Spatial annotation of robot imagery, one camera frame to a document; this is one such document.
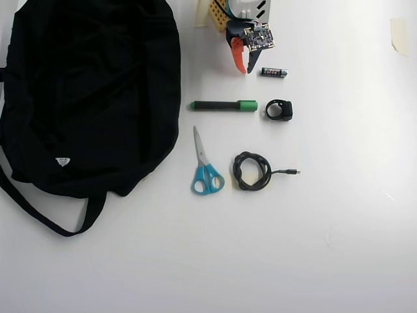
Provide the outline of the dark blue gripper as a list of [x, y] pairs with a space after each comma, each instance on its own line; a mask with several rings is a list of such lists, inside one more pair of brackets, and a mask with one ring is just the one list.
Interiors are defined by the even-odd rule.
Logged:
[[[246, 73], [246, 68], [243, 63], [242, 53], [244, 51], [244, 44], [246, 44], [246, 35], [244, 30], [251, 27], [251, 23], [237, 20], [229, 20], [226, 23], [226, 41], [231, 45], [231, 53], [235, 66], [242, 73]], [[247, 73], [250, 74], [261, 54], [262, 50], [254, 50], [249, 52], [249, 61]]]

